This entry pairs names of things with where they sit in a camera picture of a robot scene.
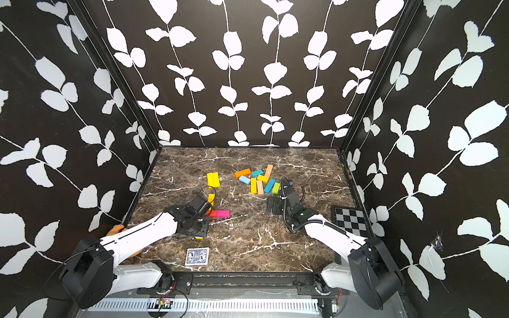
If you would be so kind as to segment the yellow long block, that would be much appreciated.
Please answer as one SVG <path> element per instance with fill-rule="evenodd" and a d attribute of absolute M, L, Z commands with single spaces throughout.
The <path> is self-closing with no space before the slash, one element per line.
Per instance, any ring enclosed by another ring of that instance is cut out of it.
<path fill-rule="evenodd" d="M 213 193 L 211 193 L 211 194 L 209 194 L 209 195 L 208 195 L 208 202 L 211 204 L 211 206 L 213 206 L 213 205 L 214 205 L 214 200 L 215 200 L 215 198 L 216 198 L 216 195 L 215 195 L 215 194 L 213 194 Z"/>

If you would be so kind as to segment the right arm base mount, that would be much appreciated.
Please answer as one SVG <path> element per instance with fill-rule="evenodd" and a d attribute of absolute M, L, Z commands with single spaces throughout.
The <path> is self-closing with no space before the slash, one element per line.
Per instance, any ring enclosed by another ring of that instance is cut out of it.
<path fill-rule="evenodd" d="M 322 278 L 312 273 L 297 274 L 293 286 L 299 295 L 311 295 L 318 298 L 338 298 L 351 295 L 349 290 L 327 286 Z"/>

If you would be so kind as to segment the light blue short block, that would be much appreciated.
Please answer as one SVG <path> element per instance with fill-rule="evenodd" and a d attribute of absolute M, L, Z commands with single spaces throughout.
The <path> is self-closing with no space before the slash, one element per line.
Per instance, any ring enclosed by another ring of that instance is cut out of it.
<path fill-rule="evenodd" d="M 246 184 L 246 185 L 250 185 L 251 184 L 251 179 L 246 177 L 246 176 L 240 176 L 239 177 L 239 181 Z"/>

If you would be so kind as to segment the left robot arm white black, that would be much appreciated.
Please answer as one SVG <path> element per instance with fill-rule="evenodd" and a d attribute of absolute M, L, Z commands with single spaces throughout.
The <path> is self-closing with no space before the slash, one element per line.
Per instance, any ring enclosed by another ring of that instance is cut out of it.
<path fill-rule="evenodd" d="M 197 195 L 185 205 L 166 207 L 152 219 L 100 239 L 83 238 L 58 276 L 63 288 L 84 310 L 118 292 L 144 288 L 167 295 L 176 286 L 173 272 L 161 260 L 123 265 L 148 245 L 175 234 L 205 237 L 212 203 Z"/>

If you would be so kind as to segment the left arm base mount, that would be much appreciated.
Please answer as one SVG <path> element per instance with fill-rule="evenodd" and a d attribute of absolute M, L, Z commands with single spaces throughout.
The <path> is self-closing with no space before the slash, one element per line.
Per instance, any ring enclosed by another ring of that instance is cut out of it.
<path fill-rule="evenodd" d="M 160 296 L 167 297 L 176 292 L 171 291 L 174 288 L 185 295 L 190 294 L 193 282 L 193 274 L 190 272 L 173 272 L 172 274 L 163 274 L 162 278 L 152 288 L 138 288 L 137 295 L 148 295 L 151 298 Z"/>

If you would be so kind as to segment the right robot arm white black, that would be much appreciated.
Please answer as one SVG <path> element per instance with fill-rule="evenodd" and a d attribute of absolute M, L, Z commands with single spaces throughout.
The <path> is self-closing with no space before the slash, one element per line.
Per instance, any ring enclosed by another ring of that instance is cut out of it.
<path fill-rule="evenodd" d="M 317 294 L 335 296 L 338 302 L 344 291 L 356 293 L 366 305 L 382 310 L 383 305 L 403 286 L 404 278 L 397 269 L 386 245 L 376 237 L 352 234 L 328 221 L 317 211 L 304 207 L 291 180 L 283 177 L 275 196 L 266 207 L 282 220 L 290 233 L 303 233 L 338 254 L 345 265 L 330 262 L 313 272 L 311 283 Z"/>

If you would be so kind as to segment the magenta block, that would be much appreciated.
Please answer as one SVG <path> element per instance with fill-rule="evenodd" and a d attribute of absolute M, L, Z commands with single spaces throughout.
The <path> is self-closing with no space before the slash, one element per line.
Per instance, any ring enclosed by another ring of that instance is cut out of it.
<path fill-rule="evenodd" d="M 230 211 L 229 210 L 217 210 L 216 211 L 216 217 L 230 217 Z"/>

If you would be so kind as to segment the tan wood long block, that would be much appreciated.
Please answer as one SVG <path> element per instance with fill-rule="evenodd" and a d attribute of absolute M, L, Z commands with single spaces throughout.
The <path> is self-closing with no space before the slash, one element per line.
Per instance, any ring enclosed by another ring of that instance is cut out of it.
<path fill-rule="evenodd" d="M 257 193 L 260 196 L 264 195 L 264 188 L 261 180 L 257 180 Z"/>

